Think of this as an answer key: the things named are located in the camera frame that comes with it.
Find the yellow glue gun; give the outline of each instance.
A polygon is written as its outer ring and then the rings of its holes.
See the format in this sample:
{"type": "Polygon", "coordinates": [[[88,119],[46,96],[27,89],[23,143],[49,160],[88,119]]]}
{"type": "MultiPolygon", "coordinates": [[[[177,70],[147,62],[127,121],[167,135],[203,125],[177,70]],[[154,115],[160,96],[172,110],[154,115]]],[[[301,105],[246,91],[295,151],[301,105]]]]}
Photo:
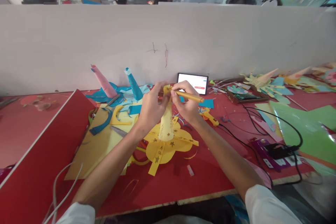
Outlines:
{"type": "Polygon", "coordinates": [[[210,109],[209,108],[201,108],[200,111],[199,111],[199,114],[201,116],[203,116],[203,118],[205,120],[209,119],[210,122],[212,122],[214,127],[219,125],[219,122],[212,115],[210,115],[210,109]]]}

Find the tablet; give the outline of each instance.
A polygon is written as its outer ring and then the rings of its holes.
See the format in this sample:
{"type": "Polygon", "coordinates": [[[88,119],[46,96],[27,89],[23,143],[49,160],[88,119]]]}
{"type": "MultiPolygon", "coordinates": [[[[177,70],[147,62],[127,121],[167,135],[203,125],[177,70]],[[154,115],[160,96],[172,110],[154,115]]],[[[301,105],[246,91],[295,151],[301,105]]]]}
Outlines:
{"type": "Polygon", "coordinates": [[[188,81],[200,95],[206,95],[209,80],[208,76],[178,73],[177,82],[181,82],[184,80],[188,81]]]}

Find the hand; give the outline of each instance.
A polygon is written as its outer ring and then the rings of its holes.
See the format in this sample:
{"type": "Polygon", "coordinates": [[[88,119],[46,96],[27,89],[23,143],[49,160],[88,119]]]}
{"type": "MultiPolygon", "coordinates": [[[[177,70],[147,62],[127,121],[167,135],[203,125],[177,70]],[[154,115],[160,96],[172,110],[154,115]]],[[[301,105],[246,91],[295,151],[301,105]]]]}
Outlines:
{"type": "Polygon", "coordinates": [[[188,81],[182,81],[176,83],[171,91],[171,98],[173,103],[176,105],[177,110],[180,112],[181,116],[184,117],[191,125],[198,122],[202,117],[198,112],[198,102],[194,100],[188,100],[184,104],[181,102],[178,94],[176,94],[173,90],[183,89],[187,93],[191,93],[193,95],[199,96],[197,91],[190,85],[188,81]]]}
{"type": "Polygon", "coordinates": [[[158,82],[149,93],[143,95],[141,112],[136,124],[146,132],[146,135],[160,121],[166,110],[170,93],[163,97],[161,104],[158,103],[159,93],[165,85],[168,85],[168,83],[158,82]]]}

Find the white divider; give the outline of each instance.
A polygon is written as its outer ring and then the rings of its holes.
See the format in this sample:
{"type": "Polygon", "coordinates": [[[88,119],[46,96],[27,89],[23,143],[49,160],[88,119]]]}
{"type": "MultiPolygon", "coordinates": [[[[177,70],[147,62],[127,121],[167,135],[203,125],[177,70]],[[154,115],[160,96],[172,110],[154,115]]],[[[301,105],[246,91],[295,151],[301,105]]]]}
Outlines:
{"type": "Polygon", "coordinates": [[[300,70],[334,61],[336,12],[260,6],[2,5],[0,95],[300,70]],[[168,64],[165,67],[165,44],[168,64]]]}

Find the white sleeve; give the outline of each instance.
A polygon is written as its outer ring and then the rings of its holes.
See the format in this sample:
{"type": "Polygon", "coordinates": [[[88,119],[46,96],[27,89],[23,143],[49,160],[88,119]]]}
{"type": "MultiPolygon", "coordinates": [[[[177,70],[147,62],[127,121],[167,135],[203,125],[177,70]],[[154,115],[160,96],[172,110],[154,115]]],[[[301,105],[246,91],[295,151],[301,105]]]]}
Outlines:
{"type": "Polygon", "coordinates": [[[248,189],[245,204],[251,224],[301,224],[293,212],[264,186],[255,185],[248,189]]]}
{"type": "Polygon", "coordinates": [[[56,224],[94,224],[95,209],[90,205],[73,203],[56,224]]]}

